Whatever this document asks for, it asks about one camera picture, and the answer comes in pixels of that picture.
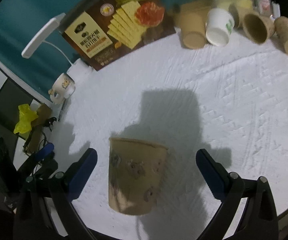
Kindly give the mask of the brown patterned paper cup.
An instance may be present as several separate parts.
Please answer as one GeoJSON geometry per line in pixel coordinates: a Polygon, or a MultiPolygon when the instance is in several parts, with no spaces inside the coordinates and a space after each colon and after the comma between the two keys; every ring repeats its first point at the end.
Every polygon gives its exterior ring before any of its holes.
{"type": "Polygon", "coordinates": [[[128,138],[109,141],[109,206],[125,215],[150,213],[156,203],[168,148],[128,138]]]}

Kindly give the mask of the yellow plastic bag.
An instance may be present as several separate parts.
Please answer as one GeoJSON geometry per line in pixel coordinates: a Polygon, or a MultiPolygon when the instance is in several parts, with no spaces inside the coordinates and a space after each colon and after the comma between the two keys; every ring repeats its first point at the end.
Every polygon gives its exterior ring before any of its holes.
{"type": "Polygon", "coordinates": [[[32,130],[31,122],[38,118],[37,112],[33,111],[29,104],[18,106],[19,121],[15,125],[14,134],[25,134],[32,130]]]}

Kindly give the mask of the black pen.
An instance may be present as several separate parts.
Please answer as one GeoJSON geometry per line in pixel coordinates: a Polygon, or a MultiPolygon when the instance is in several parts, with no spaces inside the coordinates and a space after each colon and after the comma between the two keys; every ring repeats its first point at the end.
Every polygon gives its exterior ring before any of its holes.
{"type": "Polygon", "coordinates": [[[63,104],[62,104],[62,106],[61,106],[61,108],[60,108],[60,111],[59,111],[59,115],[58,115],[58,119],[57,119],[58,122],[60,122],[60,120],[61,120],[61,118],[63,116],[64,108],[66,106],[66,103],[67,103],[67,100],[65,99],[63,104]]]}

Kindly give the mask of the cream ceramic mug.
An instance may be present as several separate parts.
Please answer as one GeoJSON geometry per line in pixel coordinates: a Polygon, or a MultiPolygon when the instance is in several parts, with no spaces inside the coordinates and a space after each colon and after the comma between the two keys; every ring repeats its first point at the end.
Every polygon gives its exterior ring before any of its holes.
{"type": "Polygon", "coordinates": [[[49,89],[50,99],[55,104],[61,104],[69,98],[75,91],[75,82],[67,74],[62,73],[49,89]]]}

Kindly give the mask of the white desk lamp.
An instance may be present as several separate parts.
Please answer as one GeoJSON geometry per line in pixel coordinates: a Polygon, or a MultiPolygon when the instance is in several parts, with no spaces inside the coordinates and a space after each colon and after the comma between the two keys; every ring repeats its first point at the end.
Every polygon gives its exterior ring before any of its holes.
{"type": "Polygon", "coordinates": [[[74,81],[79,82],[81,79],[86,77],[87,74],[92,72],[92,68],[86,64],[82,59],[77,59],[75,62],[72,62],[67,55],[58,48],[55,44],[47,41],[46,39],[59,28],[62,20],[66,14],[63,12],[53,18],[51,18],[28,42],[26,47],[21,52],[21,56],[25,59],[29,59],[34,52],[40,47],[41,44],[48,44],[59,51],[70,64],[70,68],[67,71],[69,77],[74,81]]]}

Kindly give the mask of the plain brown paper cup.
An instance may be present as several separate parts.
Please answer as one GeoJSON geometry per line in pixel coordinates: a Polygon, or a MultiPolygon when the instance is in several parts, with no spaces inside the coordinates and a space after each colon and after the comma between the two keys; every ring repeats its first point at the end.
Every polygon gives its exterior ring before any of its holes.
{"type": "Polygon", "coordinates": [[[206,44],[205,22],[196,12],[180,14],[179,27],[183,45],[188,49],[200,49],[206,44]]]}

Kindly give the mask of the brown cracker box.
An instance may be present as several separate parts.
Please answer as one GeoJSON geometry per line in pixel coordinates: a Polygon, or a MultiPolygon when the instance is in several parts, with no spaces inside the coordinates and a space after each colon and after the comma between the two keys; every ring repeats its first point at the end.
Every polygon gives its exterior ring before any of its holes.
{"type": "Polygon", "coordinates": [[[58,29],[96,71],[175,34],[173,20],[160,0],[82,0],[58,29]]]}

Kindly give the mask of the brown paper cup open mouth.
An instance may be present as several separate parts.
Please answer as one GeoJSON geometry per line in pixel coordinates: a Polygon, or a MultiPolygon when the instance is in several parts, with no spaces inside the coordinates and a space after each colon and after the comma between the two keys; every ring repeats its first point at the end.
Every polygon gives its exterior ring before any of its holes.
{"type": "Polygon", "coordinates": [[[252,42],[263,44],[275,34],[275,25],[271,18],[254,13],[245,14],[243,30],[252,42]]]}

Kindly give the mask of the white paper cup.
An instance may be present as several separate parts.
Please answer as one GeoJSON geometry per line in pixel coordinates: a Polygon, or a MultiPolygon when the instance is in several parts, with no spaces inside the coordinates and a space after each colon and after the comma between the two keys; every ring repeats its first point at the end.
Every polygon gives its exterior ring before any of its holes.
{"type": "Polygon", "coordinates": [[[230,40],[234,26],[235,21],[228,11],[213,8],[207,15],[205,37],[210,44],[224,47],[230,40]]]}

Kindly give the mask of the brown paper cup behind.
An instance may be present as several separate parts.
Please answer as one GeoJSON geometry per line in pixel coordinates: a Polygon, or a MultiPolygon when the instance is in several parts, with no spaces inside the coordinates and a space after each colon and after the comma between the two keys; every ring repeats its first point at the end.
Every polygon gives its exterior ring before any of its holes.
{"type": "Polygon", "coordinates": [[[230,4],[229,6],[229,13],[233,16],[234,22],[235,22],[235,29],[241,28],[243,25],[243,19],[244,16],[248,13],[251,13],[252,10],[241,7],[236,4],[230,4]]]}

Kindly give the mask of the glass jar white lid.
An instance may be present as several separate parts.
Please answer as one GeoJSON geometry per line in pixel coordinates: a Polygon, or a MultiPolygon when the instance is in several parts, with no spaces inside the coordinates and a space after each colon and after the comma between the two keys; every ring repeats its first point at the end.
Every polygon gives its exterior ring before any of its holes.
{"type": "Polygon", "coordinates": [[[270,0],[255,0],[257,11],[264,16],[271,16],[270,0]]]}

